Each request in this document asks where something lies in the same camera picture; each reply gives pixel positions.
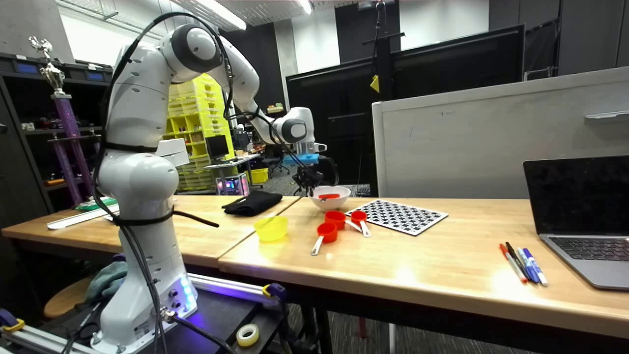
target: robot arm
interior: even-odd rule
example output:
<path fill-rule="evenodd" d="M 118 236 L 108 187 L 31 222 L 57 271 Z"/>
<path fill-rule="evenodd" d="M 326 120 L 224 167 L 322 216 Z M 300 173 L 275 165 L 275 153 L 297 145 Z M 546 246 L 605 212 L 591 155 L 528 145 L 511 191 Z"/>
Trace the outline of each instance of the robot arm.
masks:
<path fill-rule="evenodd" d="M 161 53 L 169 67 L 173 69 L 173 82 L 188 80 L 200 73 L 208 73 L 216 78 L 222 88 L 230 86 L 230 76 L 222 67 L 224 49 L 232 67 L 232 94 L 234 104 L 251 114 L 251 124 L 265 143 L 291 145 L 295 153 L 314 153 L 324 151 L 322 143 L 314 141 L 314 122 L 308 108 L 295 106 L 281 118 L 265 116 L 255 94 L 259 88 L 259 76 L 249 61 L 224 37 L 220 43 L 198 25 L 183 25 L 173 31 Z"/>

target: laptop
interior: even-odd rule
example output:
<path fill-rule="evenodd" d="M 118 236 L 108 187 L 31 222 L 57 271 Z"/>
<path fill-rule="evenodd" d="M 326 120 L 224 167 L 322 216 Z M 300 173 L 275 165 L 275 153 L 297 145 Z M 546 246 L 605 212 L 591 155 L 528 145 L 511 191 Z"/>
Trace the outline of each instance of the laptop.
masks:
<path fill-rule="evenodd" d="M 629 289 L 629 155 L 525 161 L 536 234 L 587 283 Z"/>

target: whiteboard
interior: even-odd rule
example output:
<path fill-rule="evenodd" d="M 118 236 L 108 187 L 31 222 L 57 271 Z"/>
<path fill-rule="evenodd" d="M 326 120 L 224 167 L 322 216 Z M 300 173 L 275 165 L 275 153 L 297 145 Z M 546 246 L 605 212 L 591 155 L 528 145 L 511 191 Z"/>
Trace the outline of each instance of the whiteboard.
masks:
<path fill-rule="evenodd" d="M 381 196 L 526 196 L 523 161 L 629 153 L 629 67 L 371 112 Z"/>

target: wooden tabletop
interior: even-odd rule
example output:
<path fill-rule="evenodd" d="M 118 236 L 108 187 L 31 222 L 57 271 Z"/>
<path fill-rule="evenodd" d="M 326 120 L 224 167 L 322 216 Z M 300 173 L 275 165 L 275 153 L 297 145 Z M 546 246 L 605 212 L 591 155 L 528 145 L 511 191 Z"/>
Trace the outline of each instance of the wooden tabletop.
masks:
<path fill-rule="evenodd" d="M 346 208 L 369 198 L 350 198 Z M 271 281 L 428 305 L 558 328 L 629 338 L 629 293 L 597 291 L 536 236 L 528 200 L 387 198 L 448 212 L 412 238 L 371 226 L 363 238 L 344 230 L 310 255 L 322 212 L 302 198 L 291 206 L 289 238 L 259 244 L 249 236 L 220 257 L 220 269 Z M 523 285 L 497 244 L 528 248 L 548 287 Z"/>
<path fill-rule="evenodd" d="M 218 267 L 218 257 L 253 232 L 251 226 L 257 218 L 230 216 L 222 210 L 222 204 L 228 204 L 236 198 L 238 196 L 173 196 L 177 210 L 190 212 L 220 224 L 220 228 L 212 228 L 198 224 L 190 218 L 173 216 L 179 250 L 186 263 Z M 287 200 L 281 200 L 273 208 L 265 210 L 261 216 L 269 216 L 287 204 Z M 2 236 L 78 250 L 120 252 L 118 226 L 102 218 L 76 224 L 65 230 L 47 230 L 47 222 L 70 214 L 76 212 L 65 210 L 29 222 L 21 222 L 4 228 Z"/>

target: laptop screen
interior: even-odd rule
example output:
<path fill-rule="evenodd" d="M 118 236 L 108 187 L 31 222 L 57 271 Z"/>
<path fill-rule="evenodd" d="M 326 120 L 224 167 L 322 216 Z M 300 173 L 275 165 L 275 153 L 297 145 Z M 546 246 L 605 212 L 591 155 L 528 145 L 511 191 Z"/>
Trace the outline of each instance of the laptop screen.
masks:
<path fill-rule="evenodd" d="M 629 155 L 525 161 L 538 234 L 629 234 Z"/>

